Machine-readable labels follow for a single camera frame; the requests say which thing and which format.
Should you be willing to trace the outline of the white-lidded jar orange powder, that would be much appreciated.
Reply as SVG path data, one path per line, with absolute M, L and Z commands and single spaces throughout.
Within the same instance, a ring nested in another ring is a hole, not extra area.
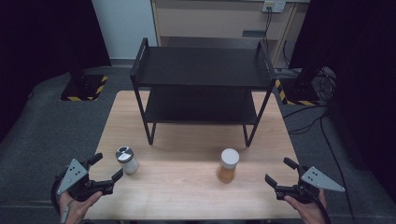
M 230 183 L 235 177 L 239 153 L 233 148 L 226 148 L 221 152 L 217 177 L 223 183 Z

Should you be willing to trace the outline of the dark curtain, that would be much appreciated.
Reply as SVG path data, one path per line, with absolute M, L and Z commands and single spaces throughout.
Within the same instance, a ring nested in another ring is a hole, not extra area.
M 335 73 L 334 123 L 396 201 L 396 0 L 310 0 L 290 66 Z
M 110 64 L 92 0 L 0 0 L 0 142 L 34 86 L 73 64 Z

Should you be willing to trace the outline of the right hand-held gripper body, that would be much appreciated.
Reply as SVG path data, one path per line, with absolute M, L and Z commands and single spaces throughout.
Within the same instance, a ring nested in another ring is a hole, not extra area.
M 290 196 L 299 203 L 312 203 L 318 198 L 321 189 L 345 192 L 346 189 L 323 174 L 316 167 L 305 169 L 298 179 L 298 183 L 291 187 L 279 186 L 275 184 L 275 193 L 278 200 L 283 200 L 285 196 Z

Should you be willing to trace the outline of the silver-lidded glass jar white powder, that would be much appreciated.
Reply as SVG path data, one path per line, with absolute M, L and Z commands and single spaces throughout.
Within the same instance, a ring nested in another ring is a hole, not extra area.
M 125 174 L 132 175 L 137 172 L 139 163 L 130 147 L 118 148 L 116 151 L 116 159 Z

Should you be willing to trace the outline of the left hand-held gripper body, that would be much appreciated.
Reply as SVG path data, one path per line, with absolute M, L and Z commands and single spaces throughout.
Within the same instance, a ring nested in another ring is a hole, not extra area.
M 76 201 L 84 202 L 95 192 L 101 191 L 103 195 L 113 193 L 114 182 L 112 179 L 106 181 L 94 181 L 89 178 L 88 161 L 71 160 L 65 170 L 60 186 L 56 189 L 56 194 L 61 195 L 65 191 Z

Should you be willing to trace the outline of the black stand with striped base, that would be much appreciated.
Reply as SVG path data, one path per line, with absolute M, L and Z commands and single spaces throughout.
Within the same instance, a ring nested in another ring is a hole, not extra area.
M 319 97 L 312 86 L 318 69 L 303 68 L 297 77 L 281 77 L 276 89 L 284 105 L 318 105 Z
M 95 101 L 102 92 L 107 77 L 104 75 L 86 75 L 78 62 L 69 58 L 65 65 L 70 80 L 61 94 L 62 101 Z

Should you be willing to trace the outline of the beige wooden cabinet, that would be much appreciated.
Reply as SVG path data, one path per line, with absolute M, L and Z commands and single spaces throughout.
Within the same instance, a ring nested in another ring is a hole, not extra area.
M 150 0 L 162 47 L 253 48 L 267 44 L 274 64 L 292 48 L 310 0 L 286 0 L 282 13 L 263 13 L 265 0 Z

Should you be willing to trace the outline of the person's right hand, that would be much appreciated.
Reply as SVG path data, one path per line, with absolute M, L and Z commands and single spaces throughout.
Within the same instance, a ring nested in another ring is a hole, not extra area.
M 299 213 L 304 224 L 327 224 L 325 216 L 316 203 L 299 203 L 289 195 L 285 196 L 284 200 Z

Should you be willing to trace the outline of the white wall socket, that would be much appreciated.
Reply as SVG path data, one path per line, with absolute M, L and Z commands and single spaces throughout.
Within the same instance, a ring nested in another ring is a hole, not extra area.
M 263 13 L 282 13 L 286 6 L 286 0 L 265 0 L 262 6 Z

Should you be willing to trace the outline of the black two-tier metal shelf rack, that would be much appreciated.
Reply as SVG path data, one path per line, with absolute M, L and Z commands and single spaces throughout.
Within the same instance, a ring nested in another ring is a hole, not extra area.
M 159 123 L 244 127 L 249 146 L 276 84 L 271 60 L 254 49 L 152 47 L 143 39 L 130 79 L 150 144 Z

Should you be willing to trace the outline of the person's left hand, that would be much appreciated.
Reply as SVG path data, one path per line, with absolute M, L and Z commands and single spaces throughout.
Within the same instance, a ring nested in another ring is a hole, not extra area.
M 74 200 L 67 191 L 65 191 L 59 201 L 60 206 L 60 223 L 61 224 L 80 224 L 88 210 L 99 201 L 103 193 L 95 192 L 89 199 L 84 202 Z

